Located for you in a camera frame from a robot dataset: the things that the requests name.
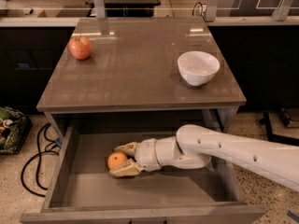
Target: white bowl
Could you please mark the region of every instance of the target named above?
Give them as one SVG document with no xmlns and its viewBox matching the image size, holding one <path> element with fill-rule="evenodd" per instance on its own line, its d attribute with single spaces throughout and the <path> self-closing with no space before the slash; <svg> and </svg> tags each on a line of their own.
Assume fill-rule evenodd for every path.
<svg viewBox="0 0 299 224">
<path fill-rule="evenodd" d="M 181 76 L 193 86 L 208 83 L 219 69 L 217 58 L 203 51 L 189 51 L 178 57 Z"/>
</svg>

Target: table top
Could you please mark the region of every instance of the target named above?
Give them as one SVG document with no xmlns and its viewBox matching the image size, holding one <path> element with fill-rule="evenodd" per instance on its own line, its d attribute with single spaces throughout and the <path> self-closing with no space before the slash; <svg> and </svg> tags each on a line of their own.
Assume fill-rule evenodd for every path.
<svg viewBox="0 0 299 224">
<path fill-rule="evenodd" d="M 84 113 L 215 108 L 246 98 L 202 18 L 82 19 L 74 35 L 93 43 L 92 56 L 76 60 L 68 47 L 37 105 L 41 112 Z M 192 87 L 178 71 L 187 51 L 208 52 L 221 69 Z"/>
</svg>

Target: lab bench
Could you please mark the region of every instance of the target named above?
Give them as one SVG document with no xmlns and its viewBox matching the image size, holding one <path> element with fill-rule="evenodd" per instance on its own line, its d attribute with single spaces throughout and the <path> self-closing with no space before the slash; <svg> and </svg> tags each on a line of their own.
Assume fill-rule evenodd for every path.
<svg viewBox="0 0 299 224">
<path fill-rule="evenodd" d="M 164 167 L 115 178 L 113 147 L 176 134 L 183 124 L 227 132 L 246 98 L 201 18 L 80 20 L 93 55 L 76 60 L 66 48 L 37 109 L 64 140 L 44 206 L 22 223 L 251 223 L 264 210 L 247 205 L 231 163 Z M 201 87 L 180 76 L 190 50 L 218 58 L 221 69 Z"/>
</svg>

